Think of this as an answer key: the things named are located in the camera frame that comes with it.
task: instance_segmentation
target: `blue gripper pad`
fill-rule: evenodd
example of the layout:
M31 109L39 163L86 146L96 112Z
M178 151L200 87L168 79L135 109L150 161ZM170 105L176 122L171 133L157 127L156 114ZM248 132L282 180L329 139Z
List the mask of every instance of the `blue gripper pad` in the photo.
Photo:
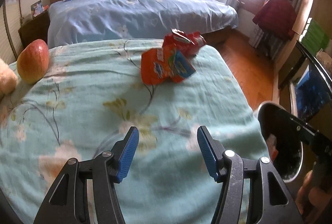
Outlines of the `blue gripper pad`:
M139 132L137 128L134 128L119 159L118 172L116 176L119 183L122 182L123 178L127 177L128 175L129 168L132 163L132 159L134 158L134 154L138 145L138 140L139 140Z
M219 178L218 162L211 150L208 140L206 139L204 131L209 133L205 126L199 127L197 129L198 145L200 146L200 151L202 152L209 175L217 182Z

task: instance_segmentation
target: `red snack package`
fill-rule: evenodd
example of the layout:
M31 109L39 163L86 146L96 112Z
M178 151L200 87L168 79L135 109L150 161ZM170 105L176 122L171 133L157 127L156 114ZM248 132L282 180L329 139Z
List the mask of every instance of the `red snack package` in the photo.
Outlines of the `red snack package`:
M206 42L200 35L200 32L185 34L177 29L172 29L172 34L168 34L164 38L163 47L175 44L177 49L186 57L195 56L199 49L203 47Z
M170 77L179 83L195 72L175 44L150 49L142 54L141 76L145 84L155 85Z

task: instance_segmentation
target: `person's hand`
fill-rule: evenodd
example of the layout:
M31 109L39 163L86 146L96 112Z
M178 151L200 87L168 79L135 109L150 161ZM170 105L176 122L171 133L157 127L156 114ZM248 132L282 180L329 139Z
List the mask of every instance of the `person's hand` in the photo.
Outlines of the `person's hand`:
M309 192L311 190L311 183L312 180L312 170L306 174L303 180L303 184L298 190L298 195L296 196L295 204L300 211L300 214L303 215L303 209L305 202L308 200Z
M319 187L312 187L311 181L313 178L312 170L306 174L303 180L303 185L298 191L295 203L303 215L303 210L306 202L309 202L315 207L315 215L311 215L311 220L316 220L318 216L324 211L329 201L332 199L332 194L328 194Z

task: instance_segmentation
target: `screw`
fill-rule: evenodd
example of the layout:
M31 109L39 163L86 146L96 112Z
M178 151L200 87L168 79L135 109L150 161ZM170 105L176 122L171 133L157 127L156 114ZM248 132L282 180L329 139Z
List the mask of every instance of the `screw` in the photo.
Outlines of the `screw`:
M235 153L232 150L226 150L225 155L227 155L229 158L235 155Z
M107 158L107 157L109 157L111 155L112 155L111 151L105 151L105 152L103 152L103 157L105 157L105 158Z
M75 158L68 159L67 163L68 163L69 165L73 165L73 164L76 163L76 159L75 159Z
M261 158L261 162L263 162L264 164L267 164L270 162L270 160L266 156L264 156Z

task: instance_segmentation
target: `bed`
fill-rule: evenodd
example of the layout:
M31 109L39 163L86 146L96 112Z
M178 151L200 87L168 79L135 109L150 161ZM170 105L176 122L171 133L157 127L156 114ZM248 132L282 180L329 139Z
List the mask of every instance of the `bed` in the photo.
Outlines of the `bed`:
M233 0L50 0L49 48L124 38L162 39L172 28L200 31L209 44L238 24Z
M95 157L132 125L140 131L138 148L128 177L116 185L127 224L210 223L221 184L205 167L200 125L243 158L268 156L258 120L213 47L201 48L191 60L196 73L182 83L142 83L141 54L161 45L132 39L53 48L45 77L34 86L19 80L1 101L0 187L24 224L33 223L67 159ZM10 67L17 74L16 63Z

